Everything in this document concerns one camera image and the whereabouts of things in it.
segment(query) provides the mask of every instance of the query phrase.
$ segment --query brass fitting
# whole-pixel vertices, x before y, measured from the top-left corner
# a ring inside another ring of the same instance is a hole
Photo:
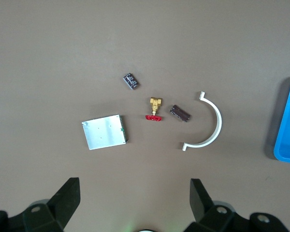
[[[156,114],[156,111],[158,111],[159,106],[161,106],[161,98],[150,98],[150,104],[153,109],[153,115]]]

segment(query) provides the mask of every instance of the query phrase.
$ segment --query white arc-shaped object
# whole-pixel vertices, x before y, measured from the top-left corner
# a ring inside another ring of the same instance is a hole
[[[211,144],[218,137],[218,135],[219,135],[219,133],[221,131],[221,126],[222,126],[221,113],[218,110],[218,108],[211,101],[209,101],[208,99],[206,99],[204,97],[204,95],[205,95],[205,92],[201,92],[201,94],[200,94],[200,100],[203,101],[203,102],[206,102],[207,104],[209,104],[210,106],[212,106],[214,108],[214,111],[215,111],[216,116],[217,116],[217,125],[216,125],[216,128],[215,128],[215,131],[214,131],[214,133],[208,139],[206,139],[205,141],[203,141],[201,143],[198,143],[198,144],[188,144],[188,143],[184,143],[184,145],[183,145],[183,151],[185,151],[187,147],[198,148],[198,147],[204,147],[204,146],[207,146],[207,145]]]

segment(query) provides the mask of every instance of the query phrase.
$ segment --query metal plate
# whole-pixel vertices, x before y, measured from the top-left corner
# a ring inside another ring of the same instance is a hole
[[[120,115],[82,122],[89,150],[126,144]]]

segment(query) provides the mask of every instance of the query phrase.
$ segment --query gray floor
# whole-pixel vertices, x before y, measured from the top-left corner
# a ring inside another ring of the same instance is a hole
[[[18,214],[77,176],[66,232],[181,232],[200,178],[240,215],[290,229],[290,163],[273,158],[289,88],[290,0],[0,1],[0,209]],[[199,91],[221,134],[183,152],[215,127]],[[150,97],[161,122],[145,120]],[[81,122],[115,114],[128,143],[89,151]]]

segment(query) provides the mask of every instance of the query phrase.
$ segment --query white curved handle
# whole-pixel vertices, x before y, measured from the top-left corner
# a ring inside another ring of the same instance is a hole
[[[211,144],[218,137],[218,135],[219,135],[219,133],[221,131],[221,126],[222,126],[221,113],[218,110],[218,108],[211,101],[209,101],[208,99],[204,98],[204,95],[205,95],[205,92],[201,92],[200,100],[203,101],[203,102],[206,102],[209,105],[211,105],[214,108],[214,111],[215,111],[216,116],[217,116],[217,125],[216,125],[216,128],[215,128],[215,131],[208,139],[206,139],[205,141],[203,141],[201,143],[198,143],[198,144],[187,144],[187,143],[184,143],[183,151],[186,150],[187,146],[188,147],[197,148],[197,147],[203,147],[203,146],[207,146],[207,145]]]

